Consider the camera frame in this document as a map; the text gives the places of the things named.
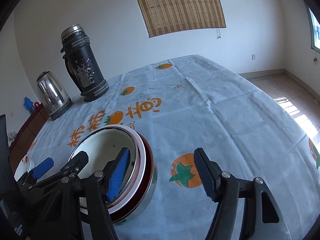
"bamboo blind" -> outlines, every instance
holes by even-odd
[[[138,0],[149,37],[226,27],[220,0]]]

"kettle lid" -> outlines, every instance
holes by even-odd
[[[42,73],[38,76],[37,82],[39,81],[40,78],[42,78],[44,75],[48,74],[49,72],[50,72],[50,71],[44,71],[44,72],[42,72]]]

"white wall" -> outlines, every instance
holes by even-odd
[[[15,34],[23,67],[36,78],[52,71],[70,96],[79,93],[65,70],[61,32],[81,24],[106,79],[165,59],[201,54],[236,73],[283,68],[278,0],[221,0],[226,29],[191,30],[148,38],[137,0],[21,0]]]
[[[0,32],[0,115],[6,115],[8,132],[18,132],[30,116],[23,106],[24,98],[38,101],[19,58],[13,20],[14,11]]]
[[[320,94],[320,54],[311,49],[307,7],[303,0],[280,0],[284,14],[285,68]],[[318,58],[318,65],[313,59]]]

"baseboard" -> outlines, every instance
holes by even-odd
[[[239,74],[245,79],[255,78],[255,77],[264,77],[264,76],[271,76],[271,75],[278,75],[285,73],[285,69],[272,69],[272,70],[264,70],[264,71],[257,71],[257,72],[249,72],[249,73],[242,73]]]
[[[299,85],[301,85],[305,90],[307,90],[311,95],[313,95],[319,102],[320,102],[320,95],[313,90],[307,83],[302,81],[300,78],[298,78],[296,75],[292,74],[290,71],[284,70],[284,73],[292,78],[295,82],[297,82]]]

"window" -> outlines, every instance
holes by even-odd
[[[138,0],[149,37],[226,27],[220,0]]]
[[[308,7],[310,28],[311,28],[311,48],[320,53],[320,24]]]

